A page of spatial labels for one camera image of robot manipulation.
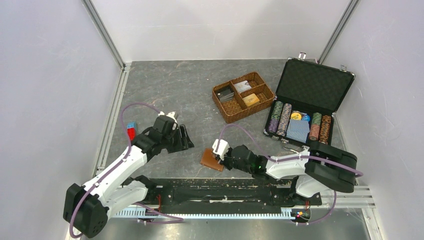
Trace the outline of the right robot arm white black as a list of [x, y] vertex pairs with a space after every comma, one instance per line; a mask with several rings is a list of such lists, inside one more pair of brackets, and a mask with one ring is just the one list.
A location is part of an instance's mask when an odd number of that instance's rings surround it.
[[327, 190], [352, 193], [356, 178], [363, 176], [354, 154], [321, 142], [291, 155], [266, 156], [245, 145], [230, 147], [227, 141], [216, 139], [212, 153], [226, 169], [240, 170], [254, 179], [276, 183], [293, 177], [288, 196], [295, 204]]

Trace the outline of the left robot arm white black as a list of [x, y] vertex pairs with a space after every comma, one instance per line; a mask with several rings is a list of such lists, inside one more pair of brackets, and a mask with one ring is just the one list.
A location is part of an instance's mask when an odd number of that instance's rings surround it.
[[194, 147], [185, 125], [179, 125], [178, 115], [172, 111], [160, 112], [147, 133], [137, 135], [124, 152], [104, 171], [82, 185], [72, 184], [66, 191], [63, 219], [73, 230], [93, 238], [108, 220], [124, 208], [143, 201], [153, 203], [157, 198], [155, 184], [145, 176], [136, 177], [126, 186], [125, 180], [137, 169], [147, 164], [162, 150], [169, 154]]

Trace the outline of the brown leather card holder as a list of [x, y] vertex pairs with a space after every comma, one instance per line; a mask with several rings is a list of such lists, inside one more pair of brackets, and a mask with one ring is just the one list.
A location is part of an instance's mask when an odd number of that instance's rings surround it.
[[216, 160], [212, 148], [206, 148], [204, 150], [200, 159], [200, 164], [215, 171], [222, 172], [224, 170], [224, 166], [218, 163], [218, 160]]

